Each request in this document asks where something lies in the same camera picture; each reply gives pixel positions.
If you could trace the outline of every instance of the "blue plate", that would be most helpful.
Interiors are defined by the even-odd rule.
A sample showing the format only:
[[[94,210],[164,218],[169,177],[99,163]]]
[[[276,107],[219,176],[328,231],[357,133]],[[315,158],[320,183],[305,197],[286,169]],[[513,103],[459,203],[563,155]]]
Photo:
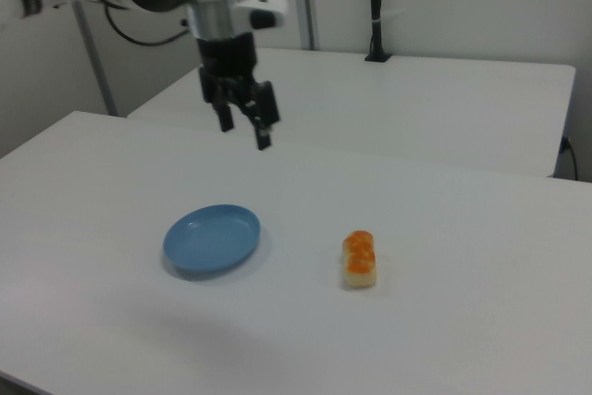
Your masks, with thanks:
[[[177,221],[165,236],[165,255],[186,271],[213,273],[237,265],[257,243],[261,224],[237,205],[205,207]]]

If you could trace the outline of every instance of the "gray wall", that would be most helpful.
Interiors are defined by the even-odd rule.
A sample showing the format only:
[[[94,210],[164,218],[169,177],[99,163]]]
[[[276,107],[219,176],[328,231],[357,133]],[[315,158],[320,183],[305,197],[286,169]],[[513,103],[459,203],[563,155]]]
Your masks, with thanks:
[[[0,157],[74,110],[105,113],[70,6],[0,30]]]
[[[291,6],[295,4],[295,0],[289,2]],[[190,36],[163,47],[140,47],[113,32],[102,6],[87,4],[84,10],[120,116],[127,116],[199,63],[196,43]],[[170,14],[114,11],[113,17],[128,35],[142,41],[158,41],[181,30],[179,22],[184,13],[182,10]],[[259,46],[300,48],[295,12],[291,12],[285,27],[258,31],[255,39]]]
[[[367,52],[369,0],[315,0],[321,49]],[[407,56],[566,64],[577,68],[566,133],[592,181],[592,0],[383,0],[406,12],[384,24],[385,46]],[[569,155],[560,176],[572,177]]]

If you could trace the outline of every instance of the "white wall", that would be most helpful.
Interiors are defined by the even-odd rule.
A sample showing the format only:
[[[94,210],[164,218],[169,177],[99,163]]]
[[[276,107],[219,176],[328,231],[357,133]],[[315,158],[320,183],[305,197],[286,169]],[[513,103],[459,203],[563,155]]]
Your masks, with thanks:
[[[321,49],[365,53],[369,0],[315,0]],[[581,176],[592,180],[592,0],[383,0],[406,8],[384,25],[399,55],[559,63],[577,68],[566,133]],[[572,176],[561,157],[560,174]]]
[[[295,0],[289,2],[291,6],[295,4]],[[127,116],[199,64],[197,44],[191,36],[163,47],[140,47],[113,32],[101,6],[88,4],[84,9],[121,116]],[[181,9],[167,14],[113,11],[113,17],[128,35],[142,41],[158,41],[181,30],[179,22],[184,12]],[[255,39],[258,46],[300,48],[295,13],[292,12],[285,27],[258,31]]]
[[[0,157],[74,110],[105,113],[70,6],[0,31]]]

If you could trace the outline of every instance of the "white table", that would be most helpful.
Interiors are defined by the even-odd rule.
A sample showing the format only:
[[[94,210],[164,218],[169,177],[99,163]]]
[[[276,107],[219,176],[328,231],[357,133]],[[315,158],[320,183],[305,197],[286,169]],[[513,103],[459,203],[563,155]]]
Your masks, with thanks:
[[[259,49],[282,122],[273,141],[546,177],[557,153],[574,68],[474,60]],[[236,133],[253,134],[235,110]],[[219,131],[191,72],[130,118]]]
[[[218,278],[171,224],[242,204]],[[592,188],[81,113],[0,160],[0,369],[56,395],[588,394]],[[341,287],[376,236],[378,283]]]

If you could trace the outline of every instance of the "black joint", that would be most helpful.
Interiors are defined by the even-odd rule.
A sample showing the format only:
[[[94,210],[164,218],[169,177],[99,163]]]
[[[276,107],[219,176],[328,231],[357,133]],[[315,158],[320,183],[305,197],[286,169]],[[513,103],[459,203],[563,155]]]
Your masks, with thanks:
[[[264,30],[276,26],[276,16],[271,11],[255,9],[251,12],[251,27],[254,30]]]
[[[255,138],[259,150],[263,151],[265,148],[271,147],[271,137],[267,131],[255,129]]]
[[[254,101],[259,109],[259,118],[266,127],[271,127],[279,122],[279,110],[276,96],[271,82],[257,84],[254,89]]]
[[[200,81],[202,82],[203,100],[207,104],[212,104],[218,86],[209,76],[207,76],[207,74],[205,74],[203,67],[200,68]]]
[[[228,104],[217,106],[215,111],[218,114],[218,119],[220,120],[220,129],[222,132],[226,133],[227,131],[234,129],[232,111],[230,110],[230,106]]]
[[[253,34],[246,32],[232,39],[221,41],[197,41],[202,55],[203,68],[209,76],[219,78],[250,77],[257,54]]]

